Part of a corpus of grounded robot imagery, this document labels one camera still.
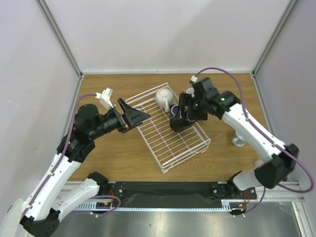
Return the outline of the dark blue enamel mug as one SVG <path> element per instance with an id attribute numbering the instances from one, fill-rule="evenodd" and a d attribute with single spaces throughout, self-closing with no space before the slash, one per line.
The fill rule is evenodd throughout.
<path id="1" fill-rule="evenodd" d="M 170 116 L 175 116 L 177 114 L 178 110 L 179 110 L 178 104 L 171 105 L 170 110 L 169 110 Z"/>

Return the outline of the white speckled mug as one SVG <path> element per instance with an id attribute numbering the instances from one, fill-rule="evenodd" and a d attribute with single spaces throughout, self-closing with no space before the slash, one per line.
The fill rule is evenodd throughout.
<path id="1" fill-rule="evenodd" d="M 167 88 L 159 89 L 155 95 L 156 103 L 165 112 L 169 112 L 170 106 L 173 103 L 173 93 Z"/>

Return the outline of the black mug white interior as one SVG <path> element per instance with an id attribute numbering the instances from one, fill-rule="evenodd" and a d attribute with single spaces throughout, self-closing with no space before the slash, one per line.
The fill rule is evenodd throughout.
<path id="1" fill-rule="evenodd" d="M 196 121 L 196 119 L 188 117 L 188 112 L 184 112 L 183 114 L 177 113 L 170 117 L 169 125 L 173 131 L 180 133 L 192 127 Z"/>

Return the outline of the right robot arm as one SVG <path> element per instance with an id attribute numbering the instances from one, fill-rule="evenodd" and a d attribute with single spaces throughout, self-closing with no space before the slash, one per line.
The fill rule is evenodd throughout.
<path id="1" fill-rule="evenodd" d="M 210 78 L 192 76 L 192 94 L 181 93 L 176 114 L 175 130 L 207 120 L 213 115 L 238 132 L 257 152 L 262 165 L 235 174 L 227 186 L 228 195 L 239 198 L 250 187 L 272 189 L 291 173 L 296 165 L 299 149 L 285 144 L 266 130 L 245 108 L 243 101 L 231 91 L 219 93 Z"/>

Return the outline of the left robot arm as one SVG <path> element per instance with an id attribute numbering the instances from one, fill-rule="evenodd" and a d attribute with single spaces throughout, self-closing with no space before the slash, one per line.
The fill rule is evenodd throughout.
<path id="1" fill-rule="evenodd" d="M 95 148 L 95 140 L 114 130 L 126 133 L 150 118 L 148 113 L 129 106 L 123 99 L 116 107 L 102 115 L 97 106 L 86 104 L 77 108 L 73 115 L 69 132 L 56 149 L 53 161 L 38 187 L 24 203 L 20 224 L 35 237 L 49 237 L 61 221 L 86 200 L 97 196 L 105 197 L 109 192 L 109 180 L 98 172 L 93 172 L 78 188 L 59 197 L 69 177 L 82 165 Z"/>

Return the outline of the red mug white interior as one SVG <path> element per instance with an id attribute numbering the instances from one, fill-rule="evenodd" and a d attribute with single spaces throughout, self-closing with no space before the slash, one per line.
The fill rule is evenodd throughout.
<path id="1" fill-rule="evenodd" d="M 190 87 L 188 89 L 183 89 L 182 93 L 184 93 L 186 97 L 194 97 L 195 96 L 195 91 L 192 87 Z"/>

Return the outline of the clear plastic cup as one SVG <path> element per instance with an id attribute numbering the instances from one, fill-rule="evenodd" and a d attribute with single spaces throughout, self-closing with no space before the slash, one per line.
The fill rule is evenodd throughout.
<path id="1" fill-rule="evenodd" d="M 237 147 L 243 147 L 246 144 L 246 140 L 239 132 L 235 131 L 235 134 L 232 138 L 232 143 Z"/>

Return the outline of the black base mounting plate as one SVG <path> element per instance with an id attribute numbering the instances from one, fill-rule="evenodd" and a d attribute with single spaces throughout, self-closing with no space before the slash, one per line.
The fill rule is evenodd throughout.
<path id="1" fill-rule="evenodd" d="M 225 200 L 257 198 L 254 188 L 238 191 L 226 182 L 115 182 L 109 189 L 125 208 L 220 208 Z"/>

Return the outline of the clear wine glass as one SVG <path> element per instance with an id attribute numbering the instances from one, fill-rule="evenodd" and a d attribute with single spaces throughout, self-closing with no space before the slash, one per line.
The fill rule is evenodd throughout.
<path id="1" fill-rule="evenodd" d="M 255 167 L 260 167 L 260 166 L 262 166 L 263 164 L 264 164 L 264 163 L 262 162 L 261 159 L 258 159 L 258 160 L 255 161 Z"/>

